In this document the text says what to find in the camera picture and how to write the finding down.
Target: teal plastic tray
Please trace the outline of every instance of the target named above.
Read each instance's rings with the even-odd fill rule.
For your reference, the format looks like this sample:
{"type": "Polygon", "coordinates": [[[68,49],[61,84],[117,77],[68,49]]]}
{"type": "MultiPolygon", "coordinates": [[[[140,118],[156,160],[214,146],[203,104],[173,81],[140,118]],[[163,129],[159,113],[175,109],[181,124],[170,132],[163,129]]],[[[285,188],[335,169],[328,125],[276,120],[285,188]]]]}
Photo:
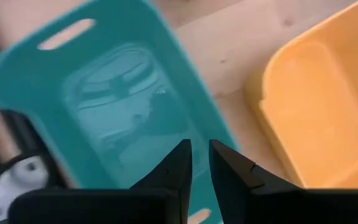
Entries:
{"type": "Polygon", "coordinates": [[[0,107],[26,115],[81,188],[128,188],[182,139],[193,146],[189,214],[211,210],[208,141],[237,148],[213,100],[156,9],[91,1],[0,54],[0,107]],[[92,28],[37,46],[82,19],[92,28]]]}

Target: plastic container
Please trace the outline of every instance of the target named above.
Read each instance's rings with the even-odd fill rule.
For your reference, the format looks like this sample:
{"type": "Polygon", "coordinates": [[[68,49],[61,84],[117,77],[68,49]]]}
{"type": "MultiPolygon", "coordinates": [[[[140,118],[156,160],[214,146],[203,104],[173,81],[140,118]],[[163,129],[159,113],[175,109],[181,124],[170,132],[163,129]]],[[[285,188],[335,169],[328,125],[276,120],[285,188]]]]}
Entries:
{"type": "Polygon", "coordinates": [[[236,147],[194,68],[145,1],[91,1],[0,54],[0,107],[26,115],[81,188],[128,188],[182,139],[193,146],[189,214],[221,221],[208,141],[236,147]],[[68,26],[93,26],[52,50],[68,26]]]}
{"type": "Polygon", "coordinates": [[[295,183],[358,188],[358,2],[282,47],[246,98],[295,183]]]}

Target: wooden table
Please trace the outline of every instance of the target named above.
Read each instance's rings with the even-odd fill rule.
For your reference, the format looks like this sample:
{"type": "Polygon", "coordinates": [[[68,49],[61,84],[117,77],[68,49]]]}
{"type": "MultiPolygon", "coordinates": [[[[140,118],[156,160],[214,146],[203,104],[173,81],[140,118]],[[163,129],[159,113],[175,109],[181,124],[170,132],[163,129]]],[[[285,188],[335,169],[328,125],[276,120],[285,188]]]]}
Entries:
{"type": "MultiPolygon", "coordinates": [[[[0,0],[7,48],[85,0],[0,0]]],[[[248,73],[356,0],[154,0],[215,97],[243,154],[286,177],[243,98],[248,73]]]]}

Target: yellow plastic bin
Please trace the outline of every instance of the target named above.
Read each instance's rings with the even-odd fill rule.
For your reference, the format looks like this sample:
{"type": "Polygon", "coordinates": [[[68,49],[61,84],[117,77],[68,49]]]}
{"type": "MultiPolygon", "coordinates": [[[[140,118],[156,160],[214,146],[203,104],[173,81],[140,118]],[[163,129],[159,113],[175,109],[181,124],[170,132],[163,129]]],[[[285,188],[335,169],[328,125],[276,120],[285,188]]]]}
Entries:
{"type": "Polygon", "coordinates": [[[245,92],[294,183],[358,188],[358,2],[281,48],[245,92]]]}

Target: tray handle hole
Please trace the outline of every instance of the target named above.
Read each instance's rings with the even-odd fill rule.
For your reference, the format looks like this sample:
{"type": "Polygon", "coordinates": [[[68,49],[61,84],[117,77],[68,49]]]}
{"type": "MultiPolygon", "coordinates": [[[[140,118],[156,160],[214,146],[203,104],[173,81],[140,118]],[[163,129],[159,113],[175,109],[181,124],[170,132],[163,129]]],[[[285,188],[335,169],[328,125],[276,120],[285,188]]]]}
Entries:
{"type": "Polygon", "coordinates": [[[57,49],[92,28],[94,24],[94,19],[82,19],[80,21],[76,21],[72,25],[43,41],[37,48],[40,50],[57,49]]]}
{"type": "Polygon", "coordinates": [[[203,208],[200,211],[192,214],[189,217],[187,223],[188,224],[199,224],[199,223],[207,220],[210,215],[211,215],[211,210],[208,208],[203,208]]]}

